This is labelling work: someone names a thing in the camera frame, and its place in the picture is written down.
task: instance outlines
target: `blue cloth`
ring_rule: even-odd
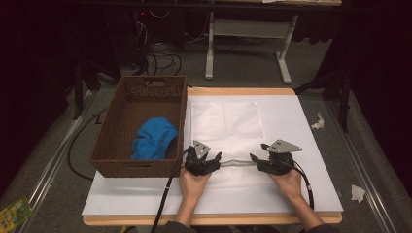
[[[146,121],[133,141],[131,159],[164,159],[170,142],[178,135],[170,121],[161,116]]]

